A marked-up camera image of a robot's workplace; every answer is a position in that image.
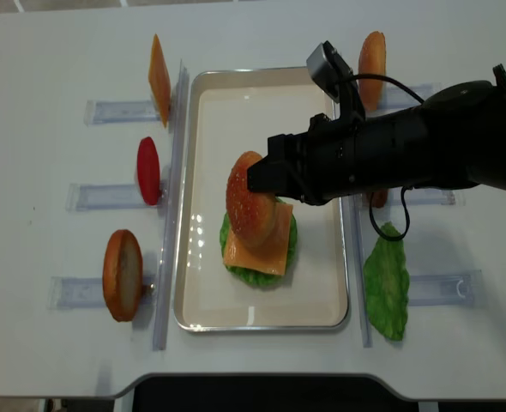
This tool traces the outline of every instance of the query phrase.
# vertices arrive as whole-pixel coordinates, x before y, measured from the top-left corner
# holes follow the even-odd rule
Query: cheese slice
[[[287,203],[276,204],[276,224],[268,239],[255,249],[245,247],[232,231],[228,232],[223,262],[228,266],[238,266],[258,270],[269,275],[283,276],[286,273],[287,247],[293,206]]]
[[[152,89],[152,94],[156,100],[158,110],[160,111],[161,123],[166,127],[167,119],[169,118],[169,105],[171,103],[171,83],[169,81],[166,60],[161,50],[158,34],[154,35],[154,40],[152,42],[148,82],[150,83],[150,88]]]

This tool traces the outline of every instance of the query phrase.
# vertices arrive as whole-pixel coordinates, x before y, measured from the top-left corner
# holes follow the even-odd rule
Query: black cable
[[[397,80],[393,79],[392,77],[388,77],[388,76],[384,76],[384,75],[375,75],[375,74],[371,74],[371,73],[361,73],[359,75],[349,76],[349,77],[343,79],[341,82],[349,83],[349,82],[353,82],[353,81],[359,80],[359,79],[380,80],[382,82],[392,83],[397,88],[400,88],[401,90],[403,90],[404,92],[406,92],[407,94],[409,94],[411,97],[413,97],[419,103],[422,104],[422,103],[425,102],[425,100],[421,96],[419,96],[418,94],[416,94],[415,92],[413,92],[405,84],[398,82]]]
[[[398,240],[402,240],[406,237],[407,231],[409,230],[409,212],[407,211],[406,206],[406,191],[410,191],[412,189],[411,186],[404,186],[401,188],[400,196],[401,196],[401,204],[404,207],[404,213],[406,214],[406,230],[404,233],[399,234],[398,236],[388,236],[385,232],[381,230],[381,228],[376,224],[375,217],[373,217],[373,197],[375,195],[375,192],[373,191],[370,196],[370,221],[371,225],[377,232],[379,236],[381,236],[383,239],[387,240],[388,242],[397,242]]]

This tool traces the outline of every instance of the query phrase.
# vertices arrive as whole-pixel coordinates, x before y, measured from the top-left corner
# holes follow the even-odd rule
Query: red tomato slice
[[[136,175],[144,203],[154,206],[160,199],[160,159],[152,137],[145,137],[139,144],[136,156]]]

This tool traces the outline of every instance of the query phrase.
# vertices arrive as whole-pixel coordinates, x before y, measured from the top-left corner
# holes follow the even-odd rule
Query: green lettuce
[[[230,219],[228,218],[228,214],[225,213],[219,232],[220,251],[223,257],[225,256],[226,239],[228,238],[229,231]],[[293,258],[295,257],[295,252],[297,251],[297,237],[297,222],[295,221],[295,216],[292,215],[291,227],[289,229],[289,245],[287,247],[286,271],[291,266]],[[225,266],[229,272],[253,287],[265,288],[266,286],[272,286],[281,282],[284,278],[284,276],[269,275],[253,269],[239,268],[238,266]]]
[[[400,234],[390,222],[381,229],[389,236]],[[403,240],[378,239],[364,264],[364,286],[371,324],[388,339],[401,341],[406,330],[409,289]]]

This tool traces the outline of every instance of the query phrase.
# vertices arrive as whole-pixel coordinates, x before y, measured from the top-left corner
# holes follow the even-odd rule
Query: white tray
[[[328,329],[348,312],[340,201],[313,207],[290,199],[298,252],[283,282],[252,288],[222,263],[219,231],[228,175],[267,138],[304,132],[310,117],[334,115],[306,68],[209,72],[190,96],[190,130],[176,255],[174,309],[190,331]]]

